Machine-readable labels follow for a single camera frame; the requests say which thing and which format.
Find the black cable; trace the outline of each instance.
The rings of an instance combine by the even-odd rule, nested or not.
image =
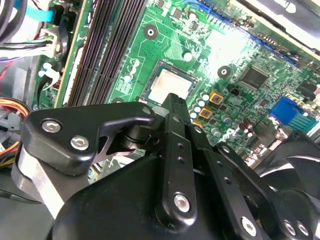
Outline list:
[[[4,6],[0,15],[0,36],[6,30],[9,24],[10,16],[14,9],[14,5],[15,0],[4,0]]]
[[[37,45],[37,46],[24,46],[24,47],[5,47],[5,46],[0,46],[0,50],[4,51],[19,51],[19,50],[24,50],[24,51],[29,51],[29,50],[35,50],[41,47],[45,47],[46,44],[43,45]]]
[[[0,45],[4,44],[10,38],[12,38],[13,35],[15,35],[16,32],[21,27],[21,25],[25,19],[27,4],[28,4],[28,0],[19,0],[19,7],[17,9],[17,12],[16,12],[14,18],[9,22],[9,24],[6,26],[3,33],[0,35]]]
[[[2,47],[6,47],[6,46],[37,46],[37,47],[41,47],[42,45],[47,45],[52,43],[52,41],[42,41],[42,42],[7,42],[5,44],[2,45]]]
[[[9,191],[5,191],[3,189],[0,189],[0,198],[9,199],[9,200],[13,200],[13,201],[24,203],[24,204],[41,204],[42,203],[40,201],[31,200],[29,198],[14,194]]]
[[[59,36],[60,36],[60,46],[62,46],[60,59],[58,62],[56,62],[54,65],[52,65],[52,69],[56,72],[60,72],[66,65],[68,54],[70,50],[70,37],[67,30],[66,21],[63,21],[58,28]],[[41,91],[44,88],[44,86],[47,83],[50,83],[52,81],[52,78],[48,77],[47,75],[44,75],[37,87],[36,87],[36,103],[38,104],[39,109],[41,109],[40,106],[40,95]]]

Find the black ram slot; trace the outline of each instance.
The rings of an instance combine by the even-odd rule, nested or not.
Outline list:
[[[127,0],[104,54],[103,66],[94,84],[89,104],[104,104],[144,11],[146,0]]]
[[[75,85],[72,88],[68,105],[80,106],[87,94],[88,86],[92,80],[94,69],[99,63],[107,32],[112,24],[112,15],[116,11],[117,0],[100,0],[91,24],[84,56],[78,67]]]

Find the screw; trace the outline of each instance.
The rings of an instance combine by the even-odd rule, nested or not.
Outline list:
[[[241,218],[241,223],[244,228],[244,230],[250,234],[252,237],[255,237],[257,235],[257,229],[255,228],[255,225],[245,216]]]
[[[182,194],[174,195],[174,204],[175,206],[183,213],[187,213],[190,210],[190,203],[188,199]]]
[[[308,230],[305,228],[305,226],[301,222],[297,221],[297,226],[304,235],[309,236]]]
[[[284,226],[289,231],[289,233],[291,233],[293,236],[296,235],[296,230],[294,229],[294,227],[291,225],[290,222],[288,222],[287,220],[284,220]]]
[[[201,133],[202,133],[202,131],[201,131],[201,128],[200,128],[200,127],[195,126],[195,127],[194,127],[194,129],[195,129],[199,134],[201,134]]]
[[[176,116],[173,116],[172,118],[173,118],[173,120],[175,120],[177,123],[180,123],[180,119],[177,118]]]
[[[151,114],[151,111],[147,107],[142,108],[142,111],[146,114]]]
[[[229,148],[227,146],[223,146],[222,148],[226,153],[230,153],[230,150],[229,150]]]
[[[57,133],[61,130],[61,125],[54,120],[47,120],[42,123],[42,128],[48,133]]]
[[[84,136],[74,136],[70,141],[74,149],[84,151],[89,148],[89,141]]]

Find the screw hole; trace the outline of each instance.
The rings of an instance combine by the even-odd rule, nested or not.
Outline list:
[[[180,156],[178,156],[178,161],[179,161],[179,163],[181,163],[181,164],[185,164],[185,160],[184,160],[182,157],[180,157]]]
[[[160,139],[155,137],[151,140],[151,142],[152,142],[152,145],[157,145],[160,142]]]
[[[146,114],[151,114],[151,111],[147,107],[144,107],[142,111]]]
[[[227,184],[229,184],[229,185],[231,184],[231,181],[230,181],[229,178],[225,177],[224,180],[225,180],[225,182],[226,182]]]

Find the black plastic bracket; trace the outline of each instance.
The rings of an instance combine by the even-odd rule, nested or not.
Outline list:
[[[179,115],[166,115],[163,138],[160,197],[155,214],[170,231],[185,232],[197,219],[197,203],[191,144]]]
[[[285,205],[277,193],[264,183],[263,179],[233,149],[224,143],[218,143],[214,150],[228,160],[232,171],[237,174],[242,185],[246,186],[250,192],[255,193],[251,194],[250,197],[263,206],[259,209],[259,219],[263,229],[272,239],[292,239],[293,234],[288,230],[288,223],[293,228],[296,239],[314,239],[314,234],[306,223],[303,222],[303,225],[309,232],[308,236],[296,227],[296,223],[301,222],[304,217],[293,215],[293,211]]]
[[[63,174],[76,176],[88,172],[97,155],[100,137],[107,137],[110,144],[122,129],[151,125],[154,120],[153,110],[140,102],[37,111],[26,119],[21,143],[31,156]],[[60,130],[45,131],[42,126],[45,121],[55,121]],[[88,148],[75,149],[71,145],[74,136],[86,138]]]
[[[188,127],[193,161],[206,175],[211,200],[222,219],[224,233],[229,239],[270,239],[256,223],[234,179],[226,159],[213,152],[206,134],[199,127]]]

